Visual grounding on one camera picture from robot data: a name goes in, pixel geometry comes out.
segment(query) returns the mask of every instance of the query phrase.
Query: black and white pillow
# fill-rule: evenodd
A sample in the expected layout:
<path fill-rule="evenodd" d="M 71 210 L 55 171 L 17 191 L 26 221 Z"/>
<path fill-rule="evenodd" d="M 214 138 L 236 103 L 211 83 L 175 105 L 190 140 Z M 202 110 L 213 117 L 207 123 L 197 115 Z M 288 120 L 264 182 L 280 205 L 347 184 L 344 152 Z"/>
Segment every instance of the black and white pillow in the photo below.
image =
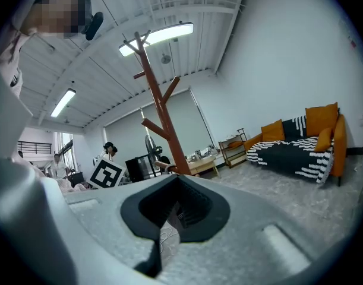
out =
<path fill-rule="evenodd" d="M 96 163 L 87 182 L 99 189 L 118 186 L 125 171 L 125 167 L 102 158 Z"/>
<path fill-rule="evenodd" d="M 283 121 L 283 130 L 286 139 L 307 137 L 307 117 L 304 115 Z"/>

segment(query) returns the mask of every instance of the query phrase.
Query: black fan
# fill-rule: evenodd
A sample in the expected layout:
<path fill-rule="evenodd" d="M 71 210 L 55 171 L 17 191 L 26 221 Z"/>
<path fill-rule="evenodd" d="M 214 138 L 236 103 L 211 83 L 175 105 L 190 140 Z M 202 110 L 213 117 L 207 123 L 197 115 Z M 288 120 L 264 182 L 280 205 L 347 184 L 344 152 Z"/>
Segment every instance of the black fan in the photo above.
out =
<path fill-rule="evenodd" d="M 163 152 L 162 147 L 157 147 L 152 137 L 146 135 L 145 139 L 146 147 L 150 158 L 150 164 L 152 164 L 154 170 L 159 170 L 159 167 L 155 165 L 156 160 L 160 160 L 160 155 Z"/>

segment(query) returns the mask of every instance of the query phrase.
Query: wooden coat rack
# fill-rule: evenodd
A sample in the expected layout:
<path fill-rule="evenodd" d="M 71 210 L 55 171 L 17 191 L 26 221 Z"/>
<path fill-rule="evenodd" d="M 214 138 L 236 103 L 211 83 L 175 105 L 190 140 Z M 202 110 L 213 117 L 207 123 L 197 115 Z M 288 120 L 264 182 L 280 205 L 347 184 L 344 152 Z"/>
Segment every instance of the wooden coat rack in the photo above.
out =
<path fill-rule="evenodd" d="M 151 30 L 149 30 L 145 35 L 143 40 L 141 39 L 138 32 L 135 32 L 135 39 L 138 48 L 134 47 L 133 45 L 129 44 L 128 41 L 124 40 L 124 44 L 127 45 L 130 49 L 132 49 L 141 60 L 141 64 L 143 66 L 143 72 L 140 72 L 134 76 L 135 79 L 146 76 L 147 82 L 150 86 L 151 94 L 153 97 L 153 101 L 155 103 L 155 107 L 157 110 L 157 114 L 159 115 L 159 119 L 162 123 L 162 127 L 155 125 L 152 121 L 144 118 L 142 121 L 142 125 L 146 126 L 149 130 L 153 131 L 157 135 L 160 135 L 164 139 L 167 140 L 169 144 L 169 148 L 173 155 L 173 159 L 175 160 L 176 167 L 170 167 L 169 170 L 179 173 L 179 174 L 187 174 L 191 175 L 191 171 L 189 169 L 187 160 L 185 159 L 184 153 L 182 152 L 182 148 L 180 146 L 179 139 L 176 135 L 175 128 L 173 127 L 171 117 L 169 116 L 168 109 L 166 107 L 166 103 L 171 96 L 172 92 L 174 91 L 175 87 L 177 86 L 178 82 L 180 81 L 179 77 L 175 77 L 170 86 L 168 87 L 167 91 L 165 92 L 164 96 L 160 91 L 159 86 L 157 85 L 156 77 L 151 69 L 150 62 L 148 60 L 146 50 L 144 49 L 144 44 L 148 44 L 147 38 L 150 35 Z M 168 165 L 162 163 L 161 161 L 156 161 L 155 164 L 159 167 L 165 168 Z"/>

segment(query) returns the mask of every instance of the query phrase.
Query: black and white marker board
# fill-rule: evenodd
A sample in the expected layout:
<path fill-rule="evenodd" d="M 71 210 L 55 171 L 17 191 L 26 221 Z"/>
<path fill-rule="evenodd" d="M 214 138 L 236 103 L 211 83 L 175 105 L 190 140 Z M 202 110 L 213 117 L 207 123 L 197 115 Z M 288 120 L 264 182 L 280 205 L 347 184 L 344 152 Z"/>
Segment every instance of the black and white marker board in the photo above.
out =
<path fill-rule="evenodd" d="M 99 189 L 112 188 L 119 185 L 125 171 L 125 167 L 101 158 L 94 166 L 93 173 L 87 182 Z"/>

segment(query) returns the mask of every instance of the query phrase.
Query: roller blind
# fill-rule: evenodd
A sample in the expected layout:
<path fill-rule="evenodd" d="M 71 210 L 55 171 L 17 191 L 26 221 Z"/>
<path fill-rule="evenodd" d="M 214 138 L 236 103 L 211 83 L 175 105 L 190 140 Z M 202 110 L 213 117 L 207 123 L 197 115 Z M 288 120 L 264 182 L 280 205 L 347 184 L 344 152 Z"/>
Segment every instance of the roller blind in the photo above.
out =
<path fill-rule="evenodd" d="M 167 102 L 167 108 L 173 126 L 176 130 L 184 155 L 195 150 L 205 149 L 212 143 L 204 121 L 194 103 L 189 91 L 172 96 Z M 156 108 L 153 104 L 143 108 L 144 117 L 161 126 Z M 141 125 L 141 112 L 130 114 L 106 127 L 108 141 L 114 143 L 118 152 L 114 161 L 125 166 L 125 161 L 147 154 L 144 137 L 146 129 Z M 173 161 L 168 142 L 157 134 L 149 131 L 156 146 L 163 148 L 163 156 Z"/>

